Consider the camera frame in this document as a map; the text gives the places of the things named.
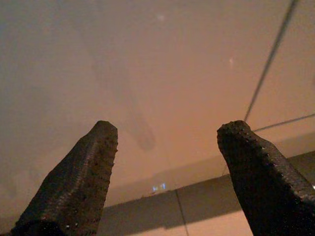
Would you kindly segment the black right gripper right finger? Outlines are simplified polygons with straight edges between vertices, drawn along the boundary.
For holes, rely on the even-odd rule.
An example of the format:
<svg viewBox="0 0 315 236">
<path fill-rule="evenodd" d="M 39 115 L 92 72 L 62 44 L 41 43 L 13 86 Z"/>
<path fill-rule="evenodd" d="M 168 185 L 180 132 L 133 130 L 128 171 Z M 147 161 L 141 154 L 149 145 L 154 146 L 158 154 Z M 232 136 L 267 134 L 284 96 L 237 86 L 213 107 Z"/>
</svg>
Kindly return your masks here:
<svg viewBox="0 0 315 236">
<path fill-rule="evenodd" d="M 315 236 L 315 189 L 273 143 L 242 120 L 217 142 L 253 236 Z"/>
</svg>

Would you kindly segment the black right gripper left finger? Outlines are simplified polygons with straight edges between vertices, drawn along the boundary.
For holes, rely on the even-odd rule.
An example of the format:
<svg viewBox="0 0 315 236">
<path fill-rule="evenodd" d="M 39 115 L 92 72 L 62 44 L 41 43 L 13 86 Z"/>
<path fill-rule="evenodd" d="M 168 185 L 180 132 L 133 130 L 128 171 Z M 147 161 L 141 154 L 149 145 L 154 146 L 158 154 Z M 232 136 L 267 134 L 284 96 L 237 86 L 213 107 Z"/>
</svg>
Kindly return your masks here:
<svg viewBox="0 0 315 236">
<path fill-rule="evenodd" d="M 117 128 L 97 121 L 45 177 L 11 236 L 96 236 L 117 148 Z"/>
</svg>

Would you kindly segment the white kitchen cabinet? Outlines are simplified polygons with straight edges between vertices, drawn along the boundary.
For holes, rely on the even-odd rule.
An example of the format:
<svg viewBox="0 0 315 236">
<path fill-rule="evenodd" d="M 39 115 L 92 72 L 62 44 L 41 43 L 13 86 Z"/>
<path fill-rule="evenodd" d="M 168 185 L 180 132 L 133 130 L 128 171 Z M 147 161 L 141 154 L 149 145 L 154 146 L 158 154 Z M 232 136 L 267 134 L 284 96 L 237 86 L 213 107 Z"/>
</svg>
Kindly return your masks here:
<svg viewBox="0 0 315 236">
<path fill-rule="evenodd" d="M 98 120 L 115 205 L 227 173 L 216 131 L 239 119 L 314 148 L 315 0 L 0 0 L 2 216 Z"/>
</svg>

